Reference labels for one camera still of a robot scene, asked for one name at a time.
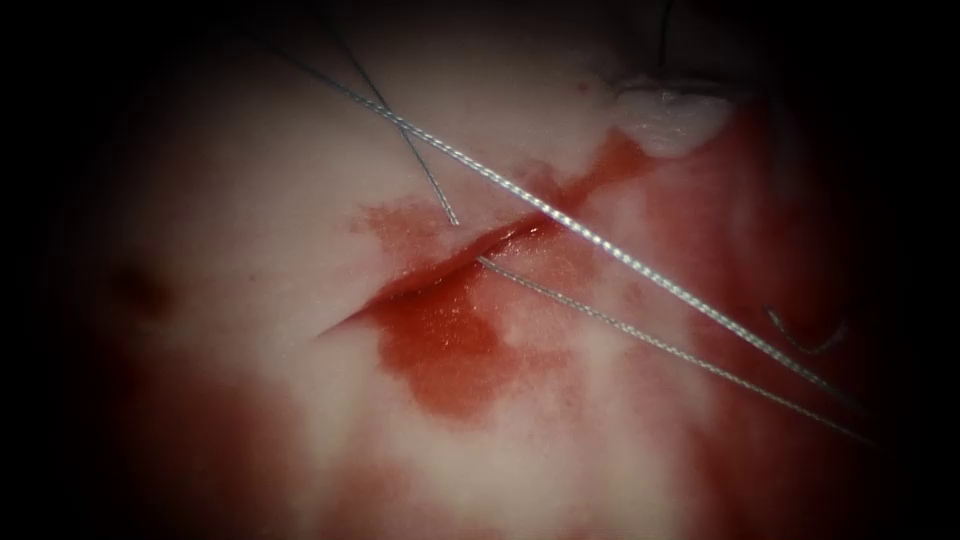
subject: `surgical suture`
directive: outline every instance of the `surgical suture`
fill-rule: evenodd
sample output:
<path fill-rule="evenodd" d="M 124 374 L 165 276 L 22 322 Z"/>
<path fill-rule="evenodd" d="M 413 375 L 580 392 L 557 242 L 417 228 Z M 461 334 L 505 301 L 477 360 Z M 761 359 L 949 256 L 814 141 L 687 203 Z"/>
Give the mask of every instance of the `surgical suture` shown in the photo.
<path fill-rule="evenodd" d="M 611 257 L 613 257 L 614 259 L 616 259 L 616 260 L 617 260 L 618 262 L 620 262 L 621 264 L 627 266 L 628 268 L 630 268 L 630 269 L 633 270 L 634 272 L 636 272 L 636 273 L 640 274 L 641 276 L 643 276 L 644 278 L 650 280 L 651 282 L 653 282 L 655 285 L 659 286 L 660 288 L 666 290 L 667 292 L 669 292 L 669 293 L 670 293 L 671 295 L 673 295 L 674 297 L 676 297 L 676 298 L 678 298 L 679 300 L 681 300 L 681 301 L 683 301 L 684 303 L 686 303 L 688 306 L 690 306 L 690 307 L 694 308 L 695 310 L 697 310 L 698 312 L 706 315 L 708 318 L 710 318 L 711 320 L 713 320 L 713 321 L 716 322 L 717 324 L 719 324 L 719 325 L 721 325 L 722 327 L 724 327 L 725 329 L 729 330 L 730 332 L 732 332 L 733 334 L 735 334 L 736 336 L 738 336 L 740 339 L 742 339 L 742 340 L 746 341 L 747 343 L 749 343 L 750 345 L 754 346 L 755 348 L 757 348 L 758 350 L 760 350 L 761 352 L 763 352 L 763 353 L 766 354 L 767 356 L 770 356 L 770 357 L 773 358 L 775 361 L 777 361 L 778 363 L 780 363 L 780 364 L 783 365 L 784 367 L 790 369 L 791 371 L 793 371 L 794 373 L 796 373 L 797 375 L 799 375 L 799 376 L 802 377 L 803 379 L 805 379 L 805 380 L 807 380 L 808 382 L 814 384 L 815 386 L 817 386 L 818 388 L 820 388 L 822 391 L 824 391 L 824 392 L 832 395 L 834 398 L 836 398 L 836 399 L 839 400 L 840 402 L 844 403 L 847 407 L 849 407 L 849 408 L 851 408 L 851 409 L 853 409 L 853 410 L 856 410 L 856 411 L 860 412 L 861 414 L 866 414 L 866 411 L 863 409 L 863 407 L 862 407 L 856 400 L 854 400 L 853 398 L 847 396 L 846 394 L 844 394 L 844 393 L 841 392 L 840 390 L 834 388 L 834 387 L 833 387 L 832 385 L 830 385 L 827 381 L 825 381 L 825 380 L 823 380 L 822 378 L 820 378 L 818 375 L 816 375 L 815 373 L 813 373 L 811 370 L 809 370 L 808 368 L 806 368 L 806 367 L 798 364 L 797 362 L 795 362 L 794 360 L 792 360 L 789 356 L 787 356 L 785 353 L 783 353 L 783 352 L 780 351 L 779 349 L 775 348 L 773 345 L 767 343 L 767 342 L 764 341 L 762 338 L 760 338 L 759 336 L 757 336 L 756 334 L 754 334 L 753 332 L 751 332 L 750 330 L 748 330 L 748 329 L 745 328 L 744 326 L 740 325 L 739 323 L 737 323 L 736 321 L 732 320 L 732 319 L 731 319 L 730 317 L 728 317 L 727 315 L 725 315 L 725 314 L 721 313 L 720 311 L 718 311 L 716 308 L 708 305 L 708 304 L 707 304 L 706 302 L 704 302 L 703 300 L 697 298 L 696 296 L 694 296 L 693 294 L 691 294 L 690 292 L 688 292 L 686 289 L 684 289 L 684 288 L 681 287 L 680 285 L 674 283 L 673 281 L 671 281 L 671 280 L 668 279 L 667 277 L 663 276 L 662 274 L 660 274 L 659 272 L 657 272 L 657 271 L 654 270 L 653 268 L 647 266 L 646 264 L 642 263 L 642 262 L 639 261 L 638 259 L 636 259 L 636 258 L 634 258 L 633 256 L 629 255 L 628 253 L 626 253 L 625 251 L 623 251 L 623 250 L 620 249 L 619 247 L 613 245 L 610 241 L 604 239 L 604 238 L 603 238 L 602 236 L 600 236 L 599 234 L 597 234 L 597 233 L 593 232 L 592 230 L 588 229 L 587 227 L 583 226 L 581 223 L 577 222 L 577 221 L 574 220 L 572 217 L 564 214 L 563 212 L 557 210 L 556 208 L 553 208 L 551 205 L 549 205 L 548 203 L 546 203 L 546 202 L 543 201 L 542 199 L 539 199 L 539 198 L 536 197 L 535 195 L 527 192 L 526 190 L 524 190 L 524 189 L 521 188 L 520 186 L 514 184 L 513 182 L 511 182 L 511 181 L 508 180 L 507 178 L 501 176 L 500 174 L 496 173 L 495 171 L 491 170 L 490 168 L 484 166 L 483 164 L 481 164 L 481 163 L 477 162 L 476 160 L 472 159 L 471 157 L 467 156 L 467 155 L 464 154 L 463 152 L 461 152 L 461 151 L 453 148 L 452 146 L 444 143 L 442 140 L 438 139 L 437 137 L 435 137 L 435 136 L 431 135 L 430 133 L 424 131 L 423 129 L 421 129 L 421 128 L 419 128 L 419 127 L 411 124 L 411 123 L 408 122 L 407 120 L 401 118 L 400 116 L 398 116 L 397 114 L 395 114 L 394 112 L 392 112 L 392 111 L 386 106 L 385 101 L 383 100 L 382 96 L 380 96 L 379 92 L 377 92 L 375 89 L 373 89 L 372 83 L 369 82 L 369 78 L 367 78 L 366 76 L 364 76 L 365 80 L 366 80 L 366 81 L 368 82 L 368 84 L 371 86 L 371 89 L 374 90 L 375 94 L 377 95 L 378 99 L 380 99 L 381 103 L 374 102 L 374 101 L 372 101 L 372 100 L 369 100 L 369 99 L 367 99 L 367 98 L 365 98 L 365 97 L 357 94 L 356 92 L 350 90 L 349 88 L 347 88 L 347 87 L 344 86 L 343 84 L 341 84 L 341 83 L 337 82 L 336 80 L 332 79 L 332 78 L 329 77 L 328 75 L 326 75 L 326 74 L 320 72 L 319 70 L 313 68 L 311 65 L 309 65 L 309 64 L 301 61 L 300 59 L 294 57 L 293 55 L 290 55 L 289 53 L 287 53 L 287 52 L 285 52 L 285 51 L 283 51 L 283 50 L 281 50 L 281 49 L 279 49 L 279 48 L 277 48 L 277 47 L 272 46 L 272 44 L 265 42 L 265 41 L 262 40 L 259 36 L 255 35 L 255 34 L 251 34 L 250 32 L 245 32 L 245 33 L 246 33 L 246 35 L 247 35 L 251 40 L 253 40 L 255 43 L 259 44 L 265 51 L 267 51 L 267 52 L 269 52 L 269 53 L 271 53 L 271 54 L 279 57 L 280 59 L 282 59 L 282 60 L 284 60 L 284 61 L 286 61 L 286 62 L 288 62 L 289 64 L 293 65 L 293 66 L 296 67 L 297 69 L 300 69 L 300 70 L 306 72 L 308 75 L 310 75 L 310 76 L 313 77 L 314 79 L 318 80 L 319 82 L 322 82 L 322 83 L 324 83 L 325 85 L 333 88 L 334 90 L 340 92 L 340 93 L 343 94 L 344 96 L 350 98 L 352 101 L 360 104 L 361 106 L 363 106 L 363 107 L 367 108 L 368 110 L 370 110 L 370 111 L 372 111 L 372 112 L 380 115 L 380 116 L 383 117 L 384 119 L 386 119 L 386 120 L 390 121 L 391 123 L 393 123 L 394 125 L 396 125 L 396 126 L 401 130 L 401 133 L 403 134 L 405 140 L 407 140 L 408 144 L 410 144 L 410 146 L 411 146 L 411 148 L 414 150 L 414 152 L 416 152 L 416 149 L 413 147 L 412 141 L 409 140 L 409 135 L 412 135 L 412 136 L 420 139 L 421 141 L 429 144 L 430 146 L 433 146 L 434 148 L 440 150 L 441 152 L 443 152 L 443 153 L 446 154 L 447 156 L 453 158 L 454 160 L 458 161 L 458 162 L 461 163 L 462 165 L 464 165 L 464 166 L 466 166 L 467 168 L 469 168 L 469 169 L 473 170 L 474 172 L 478 173 L 478 174 L 479 174 L 482 178 L 484 178 L 485 180 L 487 180 L 487 181 L 489 181 L 489 182 L 497 185 L 498 187 L 506 190 L 507 192 L 511 193 L 513 196 L 515 196 L 515 197 L 521 199 L 522 201 L 526 202 L 526 203 L 529 204 L 530 206 L 533 206 L 535 209 L 539 210 L 541 213 L 545 214 L 545 215 L 546 215 L 547 217 L 549 217 L 550 219 L 556 221 L 557 223 L 559 223 L 559 224 L 562 225 L 563 227 L 567 228 L 567 229 L 570 230 L 571 232 L 573 232 L 573 233 L 575 233 L 576 235 L 578 235 L 578 236 L 582 237 L 583 239 L 587 240 L 589 243 L 597 246 L 598 248 L 600 248 L 602 251 L 604 251 L 604 252 L 605 252 L 606 254 L 608 254 L 609 256 L 611 256 Z M 424 170 L 426 171 L 426 173 L 428 174 L 428 177 L 431 178 L 431 179 L 433 179 L 433 176 L 430 174 L 429 168 L 427 167 L 426 163 L 425 163 L 422 159 L 420 160 L 420 163 L 421 163 L 421 166 L 422 166 L 422 167 L 424 168 Z M 440 198 L 440 200 L 441 200 L 442 202 L 446 202 L 446 199 L 442 197 L 442 191 L 439 190 L 439 186 L 437 186 L 436 189 L 437 189 L 438 197 Z M 448 215 L 451 215 L 451 216 L 452 216 L 452 209 L 450 210 L 450 212 L 448 213 Z M 865 443 L 865 444 L 868 444 L 868 445 L 872 444 L 872 443 L 871 443 L 868 439 L 866 439 L 865 437 L 863 437 L 863 436 L 861 436 L 861 435 L 859 435 L 859 434 L 857 434 L 857 433 L 855 433 L 855 432 L 853 432 L 853 431 L 851 431 L 851 430 L 849 430 L 849 429 L 847 429 L 847 428 L 845 428 L 845 427 L 843 427 L 843 426 L 840 426 L 839 424 L 836 424 L 836 423 L 834 423 L 834 422 L 832 422 L 832 421 L 830 421 L 830 420 L 828 420 L 828 419 L 826 419 L 826 418 L 824 418 L 824 417 L 822 417 L 822 416 L 819 416 L 819 415 L 817 415 L 816 413 L 813 413 L 813 412 L 811 412 L 811 411 L 809 411 L 809 410 L 807 410 L 807 409 L 805 409 L 805 408 L 803 408 L 803 407 L 801 407 L 801 406 L 799 406 L 799 405 L 796 405 L 796 404 L 794 404 L 794 403 L 792 403 L 792 402 L 790 402 L 790 401 L 788 401 L 788 400 L 786 400 L 786 399 L 784 399 L 784 398 L 782 398 L 782 397 L 780 397 L 780 396 L 777 396 L 776 394 L 773 394 L 773 393 L 771 393 L 771 392 L 769 392 L 769 391 L 767 391 L 767 390 L 764 390 L 763 388 L 760 388 L 759 386 L 756 386 L 756 385 L 754 385 L 754 384 L 752 384 L 752 383 L 750 383 L 750 382 L 748 382 L 748 381 L 746 381 L 746 380 L 744 380 L 744 379 L 741 379 L 741 378 L 737 377 L 736 375 L 733 375 L 733 374 L 731 374 L 731 373 L 729 373 L 729 372 L 726 372 L 726 371 L 724 371 L 724 370 L 722 370 L 722 369 L 720 369 L 720 368 L 718 368 L 718 367 L 710 364 L 709 362 L 706 362 L 706 361 L 704 361 L 704 360 L 701 360 L 701 359 L 699 359 L 699 358 L 697 358 L 697 357 L 695 357 L 695 356 L 693 356 L 693 355 L 691 355 L 691 354 L 689 354 L 689 353 L 686 353 L 686 352 L 684 352 L 684 351 L 682 351 L 682 350 L 680 350 L 680 349 L 678 349 L 678 348 L 676 348 L 676 347 L 673 347 L 673 346 L 671 346 L 671 345 L 669 345 L 669 344 L 666 344 L 666 343 L 658 340 L 657 338 L 655 338 L 655 337 L 653 337 L 653 336 L 649 336 L 648 334 L 645 334 L 645 333 L 643 333 L 643 332 L 641 332 L 641 331 L 633 328 L 632 326 L 627 325 L 626 323 L 623 323 L 623 322 L 621 322 L 621 321 L 618 321 L 617 319 L 614 319 L 613 317 L 611 317 L 611 316 L 609 316 L 609 315 L 603 314 L 603 313 L 601 313 L 601 312 L 599 312 L 599 311 L 597 311 L 597 310 L 595 310 L 595 309 L 593 309 L 593 308 L 591 308 L 591 307 L 589 307 L 589 306 L 586 306 L 586 305 L 581 304 L 581 303 L 579 303 L 579 302 L 577 302 L 577 301 L 575 301 L 575 300 L 572 300 L 572 299 L 570 299 L 570 298 L 562 295 L 561 293 L 552 291 L 552 290 L 550 290 L 550 289 L 546 289 L 546 288 L 544 288 L 544 287 L 542 287 L 542 286 L 540 286 L 540 285 L 537 285 L 537 284 L 535 284 L 535 283 L 533 283 L 533 282 L 531 282 L 531 281 L 529 281 L 529 280 L 526 280 L 525 278 L 522 278 L 522 277 L 520 277 L 520 276 L 517 276 L 517 275 L 515 275 L 515 274 L 512 274 L 511 272 L 509 272 L 509 271 L 507 271 L 507 270 L 505 270 L 505 269 L 502 269 L 502 268 L 498 267 L 497 265 L 495 265 L 495 264 L 494 264 L 492 261 L 490 261 L 489 259 L 486 259 L 486 258 L 484 258 L 484 257 L 478 257 L 478 258 L 477 258 L 477 261 L 478 261 L 480 264 L 482 264 L 484 267 L 490 269 L 491 271 L 496 272 L 497 274 L 499 274 L 499 275 L 501 275 L 501 276 L 504 276 L 504 277 L 506 277 L 506 278 L 508 278 L 508 279 L 511 279 L 512 281 L 514 281 L 514 282 L 516 282 L 516 283 L 519 283 L 519 284 L 521 284 L 521 285 L 523 285 L 523 286 L 526 286 L 526 287 L 528 287 L 528 288 L 530 288 L 530 289 L 532 289 L 532 290 L 534 290 L 534 291 L 537 291 L 537 292 L 539 292 L 539 293 L 541 293 L 541 294 L 544 294 L 544 295 L 546 295 L 546 296 L 548 296 L 548 297 L 550 297 L 550 298 L 552 298 L 552 299 L 554 299 L 554 300 L 556 300 L 556 301 L 558 301 L 558 302 L 561 302 L 561 303 L 563 303 L 563 304 L 565 304 L 565 305 L 567 305 L 567 306 L 569 306 L 569 307 L 573 307 L 574 309 L 577 309 L 577 310 L 579 310 L 579 311 L 581 311 L 581 312 L 583 312 L 583 313 L 586 313 L 586 314 L 588 314 L 588 315 L 590 315 L 590 316 L 592 316 L 592 317 L 598 318 L 598 319 L 606 322 L 607 324 L 610 324 L 610 325 L 614 326 L 615 328 L 617 328 L 617 329 L 619 329 L 619 330 L 621 330 L 621 331 L 624 331 L 624 332 L 630 334 L 631 336 L 633 336 L 633 337 L 635 337 L 635 338 L 641 339 L 642 341 L 645 341 L 645 342 L 647 342 L 647 343 L 649 343 L 649 344 L 651 344 L 651 345 L 653 345 L 653 346 L 655 346 L 655 347 L 658 347 L 658 348 L 660 348 L 660 349 L 662 349 L 662 350 L 664 350 L 664 351 L 666 351 L 666 352 L 668 352 L 668 353 L 670 353 L 670 354 L 672 354 L 672 355 L 674 355 L 674 356 L 676 356 L 676 357 L 678 357 L 678 358 L 681 358 L 681 359 L 683 359 L 683 360 L 692 362 L 692 363 L 698 365 L 699 367 L 701 367 L 701 368 L 703 368 L 703 369 L 705 369 L 705 370 L 707 370 L 707 371 L 709 371 L 709 372 L 711 372 L 711 373 L 713 373 L 713 374 L 715 374 L 715 375 L 718 375 L 718 376 L 720 376 L 720 377 L 722 377 L 722 378 L 724 378 L 724 379 L 727 379 L 728 381 L 733 382 L 734 384 L 737 384 L 737 385 L 739 385 L 739 386 L 741 386 L 741 387 L 743 387 L 743 388 L 746 388 L 747 390 L 750 390 L 750 391 L 752 391 L 752 392 L 756 392 L 756 393 L 758 393 L 759 395 L 761 395 L 761 396 L 763 396 L 763 397 L 765 397 L 765 398 L 767 398 L 767 399 L 769 399 L 769 400 L 771 400 L 771 401 L 773 401 L 773 402 L 779 403 L 779 404 L 781 404 L 781 405 L 783 405 L 783 406 L 785 406 L 785 407 L 787 407 L 787 408 L 789 408 L 789 409 L 791 409 L 791 410 L 793 410 L 793 411 L 795 411 L 795 412 L 797 412 L 797 413 L 799 413 L 799 414 L 802 414 L 802 415 L 804 415 L 804 416 L 806 416 L 806 417 L 808 417 L 808 418 L 811 418 L 812 420 L 817 421 L 817 422 L 819 422 L 819 423 L 821 423 L 821 424 L 823 424 L 823 425 L 825 425 L 825 426 L 827 426 L 827 427 L 830 427 L 830 428 L 832 428 L 832 429 L 834 429 L 834 430 L 836 430 L 836 431 L 838 431 L 838 432 L 840 432 L 840 433 L 842 433 L 842 434 L 844 434 L 844 435 L 847 435 L 847 436 L 849 436 L 849 437 L 851 437 L 851 438 L 853 438 L 853 439 L 855 439 L 855 440 L 858 440 L 858 441 L 860 441 L 860 442 L 862 442 L 862 443 Z"/>

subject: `dark background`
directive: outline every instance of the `dark background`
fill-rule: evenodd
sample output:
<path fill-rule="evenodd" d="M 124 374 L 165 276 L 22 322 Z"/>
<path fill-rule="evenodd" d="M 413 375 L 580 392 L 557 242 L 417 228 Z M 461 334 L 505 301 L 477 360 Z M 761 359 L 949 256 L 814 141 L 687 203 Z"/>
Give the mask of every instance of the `dark background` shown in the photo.
<path fill-rule="evenodd" d="M 416 9 L 416 2 L 406 3 Z M 700 0 L 699 4 L 711 16 L 740 25 L 769 45 L 779 59 L 782 84 L 800 97 L 818 126 L 818 137 L 834 149 L 837 165 L 848 171 L 847 187 L 881 209 L 878 242 L 890 247 L 893 256 L 886 263 L 902 278 L 877 284 L 898 306 L 900 320 L 894 326 L 903 329 L 902 350 L 890 355 L 895 365 L 884 366 L 896 374 L 884 414 L 893 433 L 887 451 L 899 495 L 894 512 L 902 524 L 902 531 L 890 533 L 924 537 L 925 531 L 950 517 L 945 512 L 946 493 L 952 491 L 947 478 L 954 467 L 942 441 L 948 438 L 944 431 L 957 422 L 953 411 L 942 407 L 946 399 L 937 397 L 944 394 L 933 386 L 938 380 L 949 386 L 957 354 L 934 330 L 931 319 L 937 316 L 936 309 L 927 305 L 933 299 L 925 300 L 914 285 L 928 266 L 949 260 L 943 254 L 947 243 L 936 239 L 928 250 L 916 240 L 936 234 L 915 218 L 932 211 L 931 186 L 935 194 L 948 196 L 935 182 L 917 177 L 917 162 L 928 151 L 910 146 L 922 134 L 933 136 L 920 133 L 911 118 L 914 96 L 928 96 L 910 91 L 927 84 L 918 66 L 929 51 L 920 50 L 915 36 L 922 30 L 910 22 L 916 13 L 893 5 L 880 8 L 873 2 Z M 87 519 L 87 503 L 98 486 L 70 482 L 70 468 L 84 459 L 73 453 L 69 442 L 78 435 L 68 414 L 74 404 L 64 375 L 70 373 L 64 368 L 71 351 L 45 309 L 41 283 L 31 278 L 43 275 L 45 254 L 55 251 L 58 238 L 69 234 L 69 223 L 61 219 L 64 205 L 95 197 L 103 187 L 98 186 L 98 172 L 109 163 L 111 148 L 122 141 L 142 96 L 201 46 L 211 29 L 219 28 L 218 21 L 253 9 L 263 10 L 249 2 L 224 6 L 91 2 L 50 7 L 24 23 L 30 36 L 20 42 L 19 50 L 25 51 L 21 56 L 28 65 L 18 84 L 28 96 L 8 106 L 28 115 L 18 135 L 30 147 L 20 156 L 29 164 L 23 173 L 11 174 L 15 169 L 11 167 L 6 182 L 15 188 L 10 193 L 16 193 L 15 200 L 8 199 L 15 206 L 10 212 L 15 217 L 14 266 L 27 270 L 22 278 L 26 285 L 14 287 L 14 296 L 24 301 L 23 309 L 15 312 L 26 323 L 22 333 L 14 332 L 18 334 L 14 343 L 26 347 L 10 361 L 26 364 L 29 384 L 19 384 L 16 376 L 10 383 L 16 387 L 12 394 L 28 394 L 12 409 L 25 419 L 27 428 L 18 446 L 26 450 L 22 472 L 27 478 L 19 498 L 27 511 L 22 516 L 29 516 L 28 531 L 102 537 Z M 927 277 L 926 283 L 932 280 Z M 127 519 L 118 510 L 117 520 Z"/>

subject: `pooled blood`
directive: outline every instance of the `pooled blood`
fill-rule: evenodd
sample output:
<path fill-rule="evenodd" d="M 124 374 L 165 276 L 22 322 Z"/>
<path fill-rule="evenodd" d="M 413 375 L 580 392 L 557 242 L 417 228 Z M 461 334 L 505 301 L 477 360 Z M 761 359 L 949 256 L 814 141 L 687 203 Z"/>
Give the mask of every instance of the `pooled blood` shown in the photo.
<path fill-rule="evenodd" d="M 569 182 L 567 189 L 550 190 L 554 192 L 550 202 L 563 210 L 575 210 L 594 189 L 636 177 L 650 165 L 651 160 L 636 144 L 622 133 L 611 131 L 592 169 Z M 556 185 L 550 180 L 553 171 L 533 164 L 525 169 L 529 172 L 521 185 Z M 395 234 L 392 231 L 397 230 L 419 231 L 420 242 L 435 241 L 437 236 L 433 229 L 422 230 L 422 214 L 416 207 L 405 212 L 368 211 L 367 222 L 382 231 L 384 243 L 389 243 Z M 499 306 L 480 305 L 474 298 L 479 280 L 487 272 L 475 261 L 477 256 L 492 255 L 521 239 L 534 245 L 550 243 L 564 232 L 544 215 L 529 213 L 481 236 L 442 262 L 424 266 L 422 257 L 411 253 L 407 264 L 419 268 L 375 296 L 377 301 L 370 305 L 368 314 L 382 332 L 382 364 L 406 382 L 424 411 L 461 422 L 478 421 L 514 383 L 525 377 L 535 378 L 538 371 L 560 369 L 572 357 L 569 351 L 543 352 L 505 343 L 502 329 L 496 326 Z M 569 291 L 592 276 L 575 272 L 550 277 L 551 286 L 566 285 Z M 515 286 L 517 294 L 528 294 Z"/>

